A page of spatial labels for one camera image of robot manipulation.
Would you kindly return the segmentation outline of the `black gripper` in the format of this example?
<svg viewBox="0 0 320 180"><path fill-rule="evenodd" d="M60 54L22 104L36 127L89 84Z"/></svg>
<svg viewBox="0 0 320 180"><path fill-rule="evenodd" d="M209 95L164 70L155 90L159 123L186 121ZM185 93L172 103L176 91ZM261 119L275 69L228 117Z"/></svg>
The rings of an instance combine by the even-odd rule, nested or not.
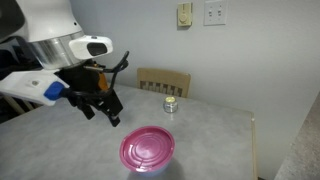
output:
<svg viewBox="0 0 320 180"><path fill-rule="evenodd" d="M113 127L120 123L119 113L123 106L114 90L117 74L124 68L121 61L114 68L107 69L93 60L64 68L56 73L69 85L62 91L73 107L77 107L88 120L94 116L94 109L101 111Z"/></svg>

